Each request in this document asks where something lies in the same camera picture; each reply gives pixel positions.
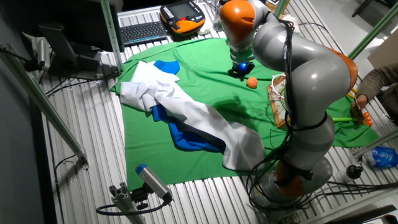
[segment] green tablecloth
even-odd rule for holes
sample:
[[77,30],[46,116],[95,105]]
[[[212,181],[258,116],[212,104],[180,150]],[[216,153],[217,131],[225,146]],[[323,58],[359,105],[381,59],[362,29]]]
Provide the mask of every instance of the green tablecloth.
[[[285,136],[275,126],[271,104],[267,97],[267,85],[273,75],[280,72],[256,67],[247,76],[256,77],[256,90],[246,87],[246,82],[228,76],[231,68],[229,47],[224,39],[188,40],[152,47],[132,56],[124,64],[124,73],[112,88],[120,93],[120,82],[128,82],[140,61],[180,62],[178,85],[194,100],[213,105],[228,121],[236,121],[256,130],[266,147],[278,146]],[[342,98],[328,109],[332,117],[349,117],[351,101]],[[175,184],[209,177],[236,175],[223,168],[223,155],[205,151],[184,152],[176,149],[169,127],[155,123],[150,113],[122,105],[126,138],[127,183],[129,189],[142,185],[135,173],[138,164],[146,163],[165,184]],[[336,123],[334,146],[359,147],[377,138],[377,134],[363,124]]]

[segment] metal pole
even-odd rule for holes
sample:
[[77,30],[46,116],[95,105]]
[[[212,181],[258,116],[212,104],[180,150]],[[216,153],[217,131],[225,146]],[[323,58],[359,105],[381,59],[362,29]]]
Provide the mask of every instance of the metal pole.
[[118,72],[122,72],[123,63],[122,63],[122,58],[120,56],[119,43],[118,43],[118,38],[116,36],[116,31],[114,29],[115,24],[113,24],[109,1],[101,0],[101,6],[102,6],[102,11],[104,13],[105,23],[107,25],[106,27],[108,28],[109,39],[111,40],[112,44],[114,58],[116,60],[116,65],[118,66]]
[[[11,52],[15,52],[11,46],[9,46],[8,49]],[[0,53],[0,58],[8,66],[22,87],[24,87],[29,97],[35,102],[46,118],[52,123],[54,128],[58,131],[63,140],[65,140],[70,149],[78,156],[83,163],[83,167],[88,168],[87,155],[81,150],[81,147],[76,141],[75,137],[73,137],[73,134],[70,132],[57,111],[51,105],[48,97],[42,91],[33,75],[28,74],[25,71],[19,59],[6,53]]]
[[355,47],[355,49],[348,55],[348,57],[351,60],[354,60],[397,14],[398,14],[398,3],[396,3],[387,13],[387,15],[385,15],[376,24],[373,30]]
[[274,12],[277,18],[279,18],[279,16],[282,14],[282,11],[285,9],[286,4],[288,4],[288,0],[279,0]]
[[362,156],[363,154],[365,154],[366,152],[368,152],[369,150],[374,149],[377,146],[380,146],[381,144],[390,141],[391,139],[394,139],[398,137],[398,128],[395,128],[394,130],[392,130],[391,132],[380,136],[377,140],[375,140],[374,142],[372,142],[371,144],[368,144],[367,146],[364,146],[362,148],[359,148],[357,151],[355,151],[353,153],[354,158],[355,157],[359,157]]

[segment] white cloth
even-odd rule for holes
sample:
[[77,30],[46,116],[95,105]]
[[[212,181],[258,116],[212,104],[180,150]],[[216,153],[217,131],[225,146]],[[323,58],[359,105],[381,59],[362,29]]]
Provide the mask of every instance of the white cloth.
[[[154,66],[140,62],[132,81],[121,83],[121,103],[144,111],[152,111],[153,106],[161,104],[169,116],[223,140],[226,144],[223,165],[227,169],[251,170],[263,160],[264,145],[257,132],[227,122],[214,107],[190,98],[175,79],[159,78],[160,73],[149,67]],[[134,82],[134,77],[141,82]]]

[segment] orange ball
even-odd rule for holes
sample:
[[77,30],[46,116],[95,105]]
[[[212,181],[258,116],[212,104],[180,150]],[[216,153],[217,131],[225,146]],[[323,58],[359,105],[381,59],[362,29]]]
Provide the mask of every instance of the orange ball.
[[259,81],[257,80],[257,78],[251,77],[248,79],[246,86],[249,88],[255,89],[255,88],[257,88],[258,83],[259,83]]

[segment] plastic bottle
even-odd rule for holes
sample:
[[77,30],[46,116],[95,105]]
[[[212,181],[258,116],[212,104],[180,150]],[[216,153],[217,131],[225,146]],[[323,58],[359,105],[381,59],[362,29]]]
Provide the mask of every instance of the plastic bottle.
[[339,183],[348,183],[361,177],[363,168],[361,166],[350,165],[346,169],[336,173],[335,178]]

